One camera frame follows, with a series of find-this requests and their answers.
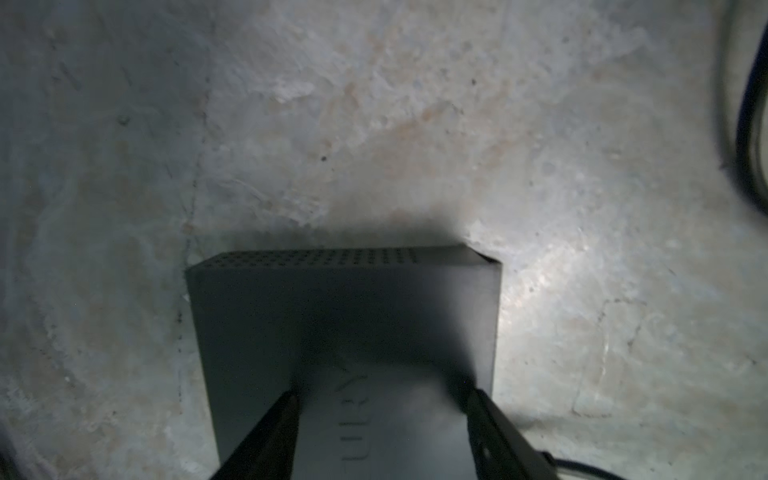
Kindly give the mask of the large black network switch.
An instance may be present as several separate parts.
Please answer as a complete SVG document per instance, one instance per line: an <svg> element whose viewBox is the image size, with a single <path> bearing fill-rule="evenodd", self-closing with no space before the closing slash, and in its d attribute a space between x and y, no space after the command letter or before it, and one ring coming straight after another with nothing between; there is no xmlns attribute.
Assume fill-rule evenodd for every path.
<svg viewBox="0 0 768 480"><path fill-rule="evenodd" d="M217 453L299 398L296 479L471 479L501 264L464 245L234 251L185 274Z"/></svg>

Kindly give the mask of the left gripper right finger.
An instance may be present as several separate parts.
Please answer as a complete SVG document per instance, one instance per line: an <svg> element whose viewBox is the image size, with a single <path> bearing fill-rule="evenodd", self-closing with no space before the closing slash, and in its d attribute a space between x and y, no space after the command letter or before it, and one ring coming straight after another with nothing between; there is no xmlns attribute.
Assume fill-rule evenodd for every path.
<svg viewBox="0 0 768 480"><path fill-rule="evenodd" d="M535 450L481 389L466 402L468 434L478 479L557 480L553 466Z"/></svg>

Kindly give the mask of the black adapter with cable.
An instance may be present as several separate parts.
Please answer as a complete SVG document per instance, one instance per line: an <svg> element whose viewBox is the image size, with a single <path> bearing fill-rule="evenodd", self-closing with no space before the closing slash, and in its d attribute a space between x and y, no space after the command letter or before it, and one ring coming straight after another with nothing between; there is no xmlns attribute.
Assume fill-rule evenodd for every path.
<svg viewBox="0 0 768 480"><path fill-rule="evenodd" d="M566 475L592 480L625 480L624 477L575 460L556 458L549 452L542 452L543 457L558 475Z"/></svg>

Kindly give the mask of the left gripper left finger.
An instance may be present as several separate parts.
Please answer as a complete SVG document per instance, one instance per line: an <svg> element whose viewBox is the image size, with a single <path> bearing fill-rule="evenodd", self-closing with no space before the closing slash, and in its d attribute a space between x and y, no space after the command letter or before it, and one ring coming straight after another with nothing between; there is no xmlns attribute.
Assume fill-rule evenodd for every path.
<svg viewBox="0 0 768 480"><path fill-rule="evenodd" d="M298 395L284 392L211 479L290 479L299 415Z"/></svg>

